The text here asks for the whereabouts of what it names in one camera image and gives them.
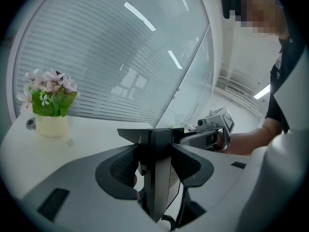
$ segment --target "ceiling light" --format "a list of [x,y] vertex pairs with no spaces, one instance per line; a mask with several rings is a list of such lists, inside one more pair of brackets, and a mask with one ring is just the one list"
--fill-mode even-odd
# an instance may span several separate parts
[[258,92],[254,98],[256,98],[257,100],[259,98],[261,98],[262,96],[266,95],[267,93],[269,93],[270,91],[270,84],[268,84],[264,89],[262,89],[260,92]]
[[134,15],[136,15],[139,19],[141,19],[145,25],[147,27],[149,27],[149,29],[151,31],[155,31],[155,27],[146,19],[146,17],[144,17],[136,8],[134,8],[131,4],[129,4],[128,2],[126,2],[124,4],[124,6],[130,10]]
[[179,64],[178,60],[176,59],[175,55],[173,54],[173,52],[172,52],[172,51],[168,51],[168,53],[170,54],[170,56],[171,56],[172,59],[174,60],[174,62],[175,62],[175,64],[176,64],[177,68],[182,70],[182,67],[180,66],[180,64]]

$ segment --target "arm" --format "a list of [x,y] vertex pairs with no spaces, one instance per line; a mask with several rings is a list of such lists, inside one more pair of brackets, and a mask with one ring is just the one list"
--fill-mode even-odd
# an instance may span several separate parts
[[[250,155],[256,148],[267,146],[274,137],[281,133],[281,122],[267,118],[262,127],[254,131],[232,134],[230,147],[224,153]],[[221,137],[218,138],[218,146],[222,146]]]

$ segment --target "flower bouquet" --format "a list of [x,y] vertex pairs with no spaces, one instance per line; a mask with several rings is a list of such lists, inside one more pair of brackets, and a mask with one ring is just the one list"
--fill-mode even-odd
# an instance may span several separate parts
[[60,137],[69,131],[68,110],[74,102],[77,84],[64,73],[39,69],[26,73],[24,94],[17,98],[23,102],[21,110],[32,109],[36,115],[36,131],[47,137]]

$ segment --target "black shirt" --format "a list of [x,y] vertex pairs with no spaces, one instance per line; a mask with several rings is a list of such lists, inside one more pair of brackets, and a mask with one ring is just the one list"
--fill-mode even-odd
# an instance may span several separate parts
[[289,126],[274,98],[274,93],[277,92],[297,64],[301,54],[304,51],[305,39],[287,11],[285,9],[283,10],[289,30],[289,37],[287,40],[279,39],[281,51],[278,60],[270,72],[270,97],[266,118],[272,118],[280,121],[283,131],[287,132]]

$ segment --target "man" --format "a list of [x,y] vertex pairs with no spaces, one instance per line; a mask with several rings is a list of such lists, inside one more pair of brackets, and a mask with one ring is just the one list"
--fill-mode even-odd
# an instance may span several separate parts
[[[268,145],[282,130],[287,132],[289,129],[274,99],[274,93],[297,64],[304,50],[305,40],[286,9],[277,0],[221,0],[221,3],[225,19],[233,11],[236,20],[257,29],[257,32],[278,36],[282,46],[280,56],[270,72],[270,99],[264,124],[249,133],[232,134],[230,146],[225,151],[227,154],[249,155],[256,148]],[[221,136],[217,145],[222,147]]]

